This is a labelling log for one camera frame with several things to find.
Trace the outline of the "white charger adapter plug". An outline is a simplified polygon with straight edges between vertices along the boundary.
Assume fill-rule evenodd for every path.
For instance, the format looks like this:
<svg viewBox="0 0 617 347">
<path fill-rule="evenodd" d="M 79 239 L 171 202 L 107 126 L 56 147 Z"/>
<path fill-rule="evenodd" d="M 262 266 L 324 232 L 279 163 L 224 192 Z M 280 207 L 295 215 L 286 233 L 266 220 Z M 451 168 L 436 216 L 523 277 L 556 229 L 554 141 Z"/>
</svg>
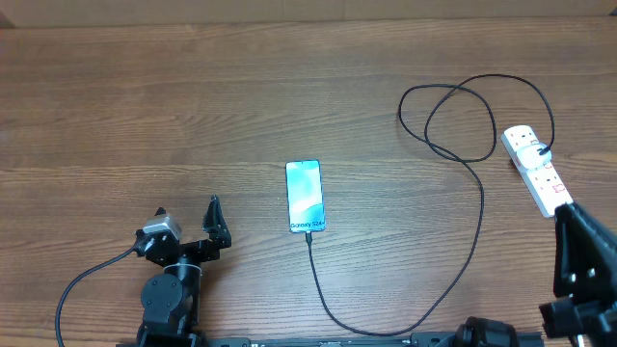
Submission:
<svg viewBox="0 0 617 347">
<path fill-rule="evenodd" d="M 552 153 L 547 145 L 535 143 L 515 151 L 515 165 L 521 173 L 545 166 L 551 161 Z"/>
</svg>

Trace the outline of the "Galaxy smartphone with blue screen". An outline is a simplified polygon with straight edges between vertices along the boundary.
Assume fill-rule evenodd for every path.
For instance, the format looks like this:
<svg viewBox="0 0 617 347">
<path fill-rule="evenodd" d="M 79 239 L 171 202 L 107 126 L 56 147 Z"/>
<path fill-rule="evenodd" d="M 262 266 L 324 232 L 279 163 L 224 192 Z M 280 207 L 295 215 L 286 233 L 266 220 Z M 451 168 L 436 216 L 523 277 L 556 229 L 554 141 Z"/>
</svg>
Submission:
<svg viewBox="0 0 617 347">
<path fill-rule="evenodd" d="M 285 179 L 289 230 L 293 233 L 323 231 L 326 214 L 319 161 L 287 162 Z"/>
</svg>

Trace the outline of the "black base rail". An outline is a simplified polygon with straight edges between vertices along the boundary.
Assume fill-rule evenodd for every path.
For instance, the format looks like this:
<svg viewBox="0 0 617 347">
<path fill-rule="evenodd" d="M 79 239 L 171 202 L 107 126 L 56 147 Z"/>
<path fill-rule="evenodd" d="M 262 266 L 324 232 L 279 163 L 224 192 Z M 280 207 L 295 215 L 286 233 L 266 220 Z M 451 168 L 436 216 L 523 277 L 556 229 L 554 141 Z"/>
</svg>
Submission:
<svg viewBox="0 0 617 347">
<path fill-rule="evenodd" d="M 147 337 L 144 342 L 120 343 L 121 347 L 137 346 L 207 346 L 207 347 L 436 347 L 453 346 L 455 333 L 415 333 L 399 337 L 325 337 L 250 340 L 246 337 L 189 338 L 180 342 L 164 337 L 154 341 Z"/>
</svg>

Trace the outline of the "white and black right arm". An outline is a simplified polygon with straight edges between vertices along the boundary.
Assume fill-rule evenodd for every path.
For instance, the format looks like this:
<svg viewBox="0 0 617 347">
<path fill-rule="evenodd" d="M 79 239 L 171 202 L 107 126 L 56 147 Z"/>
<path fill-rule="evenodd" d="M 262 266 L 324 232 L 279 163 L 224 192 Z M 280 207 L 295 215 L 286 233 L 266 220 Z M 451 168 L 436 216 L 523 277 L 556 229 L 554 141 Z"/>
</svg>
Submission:
<svg viewBox="0 0 617 347">
<path fill-rule="evenodd" d="M 616 234 L 575 202 L 554 217 L 556 300 L 539 306 L 545 334 L 616 347 Z"/>
</svg>

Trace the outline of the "white power strip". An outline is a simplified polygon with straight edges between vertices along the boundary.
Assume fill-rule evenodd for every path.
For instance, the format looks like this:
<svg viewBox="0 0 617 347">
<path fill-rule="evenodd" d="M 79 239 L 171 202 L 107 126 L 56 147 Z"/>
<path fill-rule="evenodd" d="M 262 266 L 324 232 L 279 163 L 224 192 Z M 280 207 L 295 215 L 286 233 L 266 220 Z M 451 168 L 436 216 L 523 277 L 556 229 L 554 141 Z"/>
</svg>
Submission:
<svg viewBox="0 0 617 347">
<path fill-rule="evenodd" d="M 551 162 L 551 151 L 540 154 L 547 145 L 530 126 L 512 126 L 500 139 L 544 217 L 553 217 L 558 206 L 573 201 Z"/>
</svg>

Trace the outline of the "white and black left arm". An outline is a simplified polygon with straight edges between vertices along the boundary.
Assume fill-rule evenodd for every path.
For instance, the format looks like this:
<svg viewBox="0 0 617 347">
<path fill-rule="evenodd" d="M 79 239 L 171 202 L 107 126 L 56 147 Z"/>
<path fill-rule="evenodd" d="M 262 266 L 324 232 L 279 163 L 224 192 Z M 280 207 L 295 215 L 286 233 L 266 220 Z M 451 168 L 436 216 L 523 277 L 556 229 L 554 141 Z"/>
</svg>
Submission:
<svg viewBox="0 0 617 347">
<path fill-rule="evenodd" d="M 205 239 L 182 244 L 181 227 L 164 208 L 136 232 L 135 252 L 163 272 L 147 280 L 142 292 L 139 346 L 206 346 L 199 331 L 201 265 L 220 258 L 231 236 L 218 197 L 210 199 L 202 220 Z"/>
</svg>

